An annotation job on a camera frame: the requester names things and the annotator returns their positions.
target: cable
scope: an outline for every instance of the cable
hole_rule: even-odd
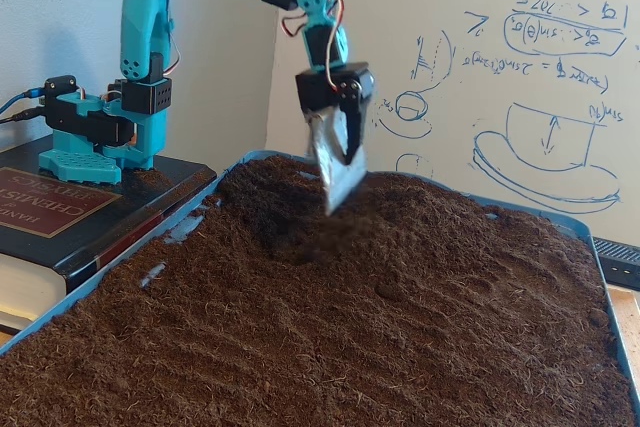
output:
[[[9,100],[6,104],[0,107],[0,115],[5,113],[9,107],[15,104],[17,101],[22,99],[37,99],[38,97],[42,97],[44,95],[44,89],[41,87],[35,89],[25,90],[21,94],[16,95],[13,99]]]
[[[176,49],[176,52],[178,53],[178,58],[176,59],[176,61],[173,63],[171,67],[169,67],[167,70],[164,71],[164,75],[171,75],[173,71],[176,70],[176,67],[178,67],[178,64],[180,64],[180,60],[182,59],[182,54],[180,54],[180,49],[178,49],[178,44],[176,44],[176,41],[173,38],[172,33],[169,33],[169,40],[170,40],[170,43],[173,45],[173,48]]]
[[[307,25],[307,23],[305,22],[302,25],[299,25],[298,28],[295,30],[295,32],[291,32],[289,30],[289,28],[287,27],[287,21],[288,20],[296,20],[296,19],[304,19],[307,16],[307,13],[303,13],[301,15],[296,15],[293,17],[283,17],[282,20],[280,21],[280,27],[282,27],[282,30],[284,30],[284,33],[287,34],[289,37],[295,37],[296,35],[298,35],[300,33],[300,31],[302,29],[304,29],[304,27]]]
[[[0,124],[7,124],[9,122],[20,122],[22,120],[31,120],[44,115],[44,107],[34,107],[32,109],[23,110],[6,119],[0,119]]]
[[[334,92],[338,91],[338,86],[331,79],[331,70],[330,70],[331,46],[333,45],[333,40],[336,38],[336,32],[338,32],[338,28],[340,28],[340,24],[342,24],[342,17],[344,15],[344,0],[336,0],[336,2],[338,4],[338,14],[336,16],[336,23],[333,25],[333,28],[331,29],[331,34],[329,35],[329,42],[327,42],[327,52],[326,52],[325,64],[324,64],[325,72],[327,75],[327,82],[329,83],[329,85],[331,86]],[[334,6],[335,6],[335,3],[329,9],[329,12],[333,10]]]
[[[24,99],[26,95],[23,93],[16,95],[13,99],[9,100],[6,104],[0,107],[0,114],[3,114],[9,107],[15,104],[17,101]]]
[[[102,100],[107,100],[110,94],[120,94],[120,97],[122,97],[122,92],[120,92],[119,90],[107,90],[104,94],[100,96],[100,98]]]

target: red wire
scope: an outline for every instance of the red wire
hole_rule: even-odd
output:
[[[282,30],[284,30],[284,33],[287,34],[287,36],[289,37],[295,37],[296,35],[298,35],[300,33],[300,31],[304,28],[305,25],[307,25],[306,23],[299,25],[298,28],[296,29],[295,32],[291,32],[289,30],[289,28],[287,27],[287,20],[294,20],[294,19],[302,19],[304,17],[306,17],[307,14],[303,14],[300,15],[298,17],[283,17],[282,21],[280,22],[280,26],[282,27]]]

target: soil tray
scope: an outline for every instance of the soil tray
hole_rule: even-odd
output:
[[[0,425],[634,425],[586,225],[399,174],[326,218],[301,162],[248,154],[0,348]]]

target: book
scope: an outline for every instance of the book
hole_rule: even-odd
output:
[[[51,136],[0,153],[0,330],[15,333],[216,179],[156,156],[117,185],[61,182],[38,168]]]

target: teal robot base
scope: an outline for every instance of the teal robot base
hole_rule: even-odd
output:
[[[47,82],[64,85],[66,77]],[[54,128],[53,149],[39,156],[41,169],[63,181],[117,184],[122,169],[153,168],[154,155],[165,147],[167,110],[147,115],[123,111],[120,98],[55,94],[45,99],[58,115],[47,120],[51,127],[60,125],[66,131]]]

